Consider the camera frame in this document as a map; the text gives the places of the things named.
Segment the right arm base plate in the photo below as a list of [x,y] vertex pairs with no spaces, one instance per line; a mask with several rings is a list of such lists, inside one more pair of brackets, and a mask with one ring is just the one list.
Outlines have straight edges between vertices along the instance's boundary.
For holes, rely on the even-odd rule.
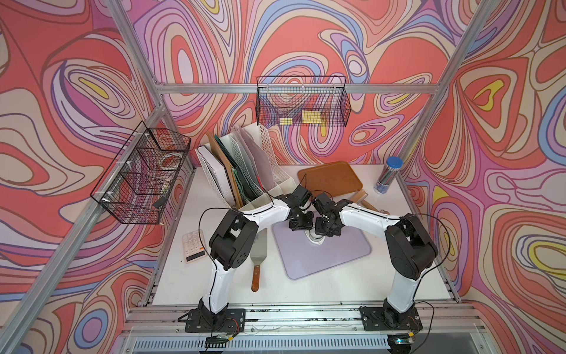
[[399,314],[393,308],[367,307],[359,308],[365,331],[400,331],[418,333],[423,329],[417,309],[413,306],[407,312]]

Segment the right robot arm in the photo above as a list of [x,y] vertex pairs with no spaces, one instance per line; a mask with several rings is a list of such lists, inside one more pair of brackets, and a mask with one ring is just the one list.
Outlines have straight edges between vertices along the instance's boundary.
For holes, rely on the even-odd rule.
[[432,267],[439,250],[419,217],[386,215],[359,206],[350,200],[333,201],[321,194],[314,199],[318,212],[315,234],[340,236],[344,227],[353,227],[385,239],[396,274],[384,307],[396,314],[407,313],[415,304],[418,285]]

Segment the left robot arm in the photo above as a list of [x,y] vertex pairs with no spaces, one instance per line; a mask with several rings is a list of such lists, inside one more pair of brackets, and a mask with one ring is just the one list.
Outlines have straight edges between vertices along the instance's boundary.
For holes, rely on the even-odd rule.
[[312,213],[307,211],[311,198],[309,190],[298,186],[292,193],[277,196],[256,209],[227,209],[209,240],[213,270],[209,289],[201,298],[209,313],[217,315],[227,308],[235,270],[250,257],[258,232],[283,221],[290,221],[292,227],[312,224]]

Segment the purple cutting board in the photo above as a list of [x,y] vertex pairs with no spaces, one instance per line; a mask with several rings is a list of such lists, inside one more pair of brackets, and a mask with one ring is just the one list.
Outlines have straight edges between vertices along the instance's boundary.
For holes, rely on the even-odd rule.
[[344,227],[340,236],[311,242],[304,230],[293,231],[287,222],[272,226],[274,239],[287,277],[299,280],[312,274],[352,262],[371,254],[371,245],[362,231]]

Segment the white dough piece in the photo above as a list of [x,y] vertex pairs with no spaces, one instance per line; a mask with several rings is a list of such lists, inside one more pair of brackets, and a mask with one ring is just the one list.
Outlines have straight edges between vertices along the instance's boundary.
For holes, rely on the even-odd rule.
[[316,246],[321,246],[324,243],[326,237],[317,234],[314,235],[307,234],[307,238],[312,244],[315,244]]

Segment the small glass bowl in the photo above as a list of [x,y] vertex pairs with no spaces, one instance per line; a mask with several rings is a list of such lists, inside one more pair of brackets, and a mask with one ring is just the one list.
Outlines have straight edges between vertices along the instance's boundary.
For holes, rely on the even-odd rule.
[[321,239],[324,238],[323,235],[317,234],[316,231],[315,231],[315,229],[311,229],[311,230],[308,232],[308,235],[309,235],[309,237],[310,237],[312,240],[315,240],[316,242],[318,242],[319,240],[321,240]]

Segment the wooden dough roller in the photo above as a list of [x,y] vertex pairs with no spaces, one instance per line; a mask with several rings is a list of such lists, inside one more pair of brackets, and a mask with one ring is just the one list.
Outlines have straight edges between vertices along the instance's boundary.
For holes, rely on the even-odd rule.
[[389,215],[389,211],[384,209],[377,209],[369,201],[367,201],[367,198],[368,198],[368,193],[365,190],[359,190],[349,200],[351,200],[353,203],[365,207],[366,209],[370,209],[375,212]]

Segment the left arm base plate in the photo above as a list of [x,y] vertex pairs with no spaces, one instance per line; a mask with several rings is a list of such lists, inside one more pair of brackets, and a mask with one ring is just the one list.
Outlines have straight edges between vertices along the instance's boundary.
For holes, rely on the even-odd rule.
[[180,317],[186,333],[228,333],[238,334],[245,329],[246,310],[227,308],[212,314],[207,308],[196,308]]

